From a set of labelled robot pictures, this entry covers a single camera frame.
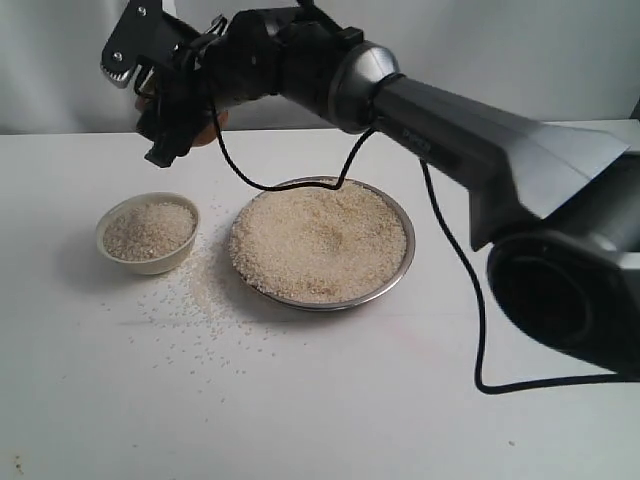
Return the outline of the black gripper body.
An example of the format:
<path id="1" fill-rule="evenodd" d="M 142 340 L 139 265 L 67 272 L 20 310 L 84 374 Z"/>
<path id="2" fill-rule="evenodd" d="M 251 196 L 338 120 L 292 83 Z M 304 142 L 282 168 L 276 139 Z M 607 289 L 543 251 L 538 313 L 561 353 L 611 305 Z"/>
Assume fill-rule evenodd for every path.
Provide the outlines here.
<path id="1" fill-rule="evenodd" d="M 363 32 L 317 7 L 250 9 L 199 32 L 177 21 L 169 117 L 202 120 L 213 110 L 281 96 L 328 120 L 339 74 Z"/>

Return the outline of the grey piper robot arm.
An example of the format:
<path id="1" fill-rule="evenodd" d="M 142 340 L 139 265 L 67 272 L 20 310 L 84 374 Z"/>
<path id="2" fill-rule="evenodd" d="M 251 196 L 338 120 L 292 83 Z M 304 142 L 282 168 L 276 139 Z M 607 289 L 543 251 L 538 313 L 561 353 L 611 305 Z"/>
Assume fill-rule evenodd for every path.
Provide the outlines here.
<path id="1" fill-rule="evenodd" d="M 599 366 L 578 383 L 639 379 L 639 157 L 613 135 L 547 125 L 403 75 L 395 56 L 311 1 L 217 17 L 197 31 L 129 2 L 101 54 L 145 96 L 138 132 L 166 168 L 232 106 L 282 96 L 365 141 L 382 133 L 469 194 L 470 243 L 533 340 Z"/>

